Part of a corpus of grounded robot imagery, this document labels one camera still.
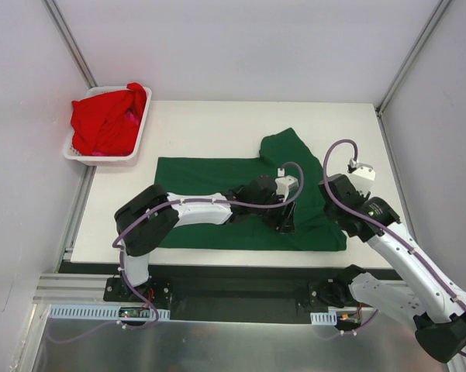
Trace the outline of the green t shirt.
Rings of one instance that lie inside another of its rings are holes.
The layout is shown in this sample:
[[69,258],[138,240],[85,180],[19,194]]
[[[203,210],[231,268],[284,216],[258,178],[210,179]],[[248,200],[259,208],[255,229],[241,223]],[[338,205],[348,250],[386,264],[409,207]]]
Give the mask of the green t shirt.
[[[281,198],[274,179],[281,165],[288,175],[304,180],[296,201],[266,209]],[[173,229],[161,247],[215,250],[280,250],[338,252],[347,248],[347,237],[328,219],[319,190],[323,169],[319,160],[288,128],[261,141],[259,156],[252,159],[201,159],[161,157],[155,184],[178,195],[211,195],[222,192],[239,202],[260,208],[233,206],[231,222],[216,226],[198,224]]]

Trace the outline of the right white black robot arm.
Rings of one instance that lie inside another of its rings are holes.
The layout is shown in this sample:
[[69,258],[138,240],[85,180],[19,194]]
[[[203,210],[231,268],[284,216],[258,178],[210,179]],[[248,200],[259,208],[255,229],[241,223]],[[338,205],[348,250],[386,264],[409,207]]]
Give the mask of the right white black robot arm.
[[412,292],[405,294],[352,264],[318,289],[318,299],[337,308],[370,305],[408,326],[419,345],[441,363],[460,354],[466,347],[466,291],[425,254],[382,198],[362,196],[343,174],[324,177],[319,189],[325,214],[379,253]]

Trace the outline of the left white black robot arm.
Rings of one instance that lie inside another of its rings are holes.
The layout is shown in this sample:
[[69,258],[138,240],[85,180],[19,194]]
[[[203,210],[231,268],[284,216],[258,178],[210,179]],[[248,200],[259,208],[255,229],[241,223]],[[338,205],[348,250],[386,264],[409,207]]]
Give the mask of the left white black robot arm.
[[240,223],[258,217],[280,233],[294,231],[295,197],[299,181],[280,170],[277,177],[260,176],[247,185],[212,195],[178,195],[154,184],[140,192],[114,215],[118,237],[115,248],[122,251],[126,278],[122,293],[140,301],[149,290],[148,260],[170,234],[181,226]]

